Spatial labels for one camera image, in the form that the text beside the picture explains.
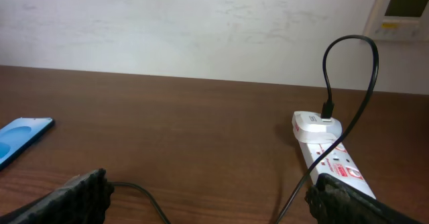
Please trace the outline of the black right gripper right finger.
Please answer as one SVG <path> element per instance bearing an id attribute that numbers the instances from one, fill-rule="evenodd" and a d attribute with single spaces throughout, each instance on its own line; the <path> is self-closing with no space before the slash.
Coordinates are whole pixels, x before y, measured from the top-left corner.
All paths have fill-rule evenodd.
<path id="1" fill-rule="evenodd" d="M 305 201 L 318 224 L 420 224 L 329 174 L 320 174 Z"/>

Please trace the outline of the blue Galaxy smartphone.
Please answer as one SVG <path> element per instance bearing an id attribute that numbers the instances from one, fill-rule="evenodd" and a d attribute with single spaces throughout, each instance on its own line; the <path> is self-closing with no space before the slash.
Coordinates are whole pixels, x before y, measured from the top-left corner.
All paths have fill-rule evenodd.
<path id="1" fill-rule="evenodd" d="M 1 170 L 40 139 L 53 125 L 52 118 L 17 118 L 1 129 Z"/>

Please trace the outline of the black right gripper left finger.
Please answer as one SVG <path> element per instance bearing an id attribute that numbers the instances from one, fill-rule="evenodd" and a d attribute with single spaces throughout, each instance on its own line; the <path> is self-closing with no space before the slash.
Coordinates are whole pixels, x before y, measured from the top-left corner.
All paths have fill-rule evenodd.
<path id="1" fill-rule="evenodd" d="M 103 168 L 70 179 L 64 186 L 1 216 L 3 224 L 102 224 L 113 185 Z"/>

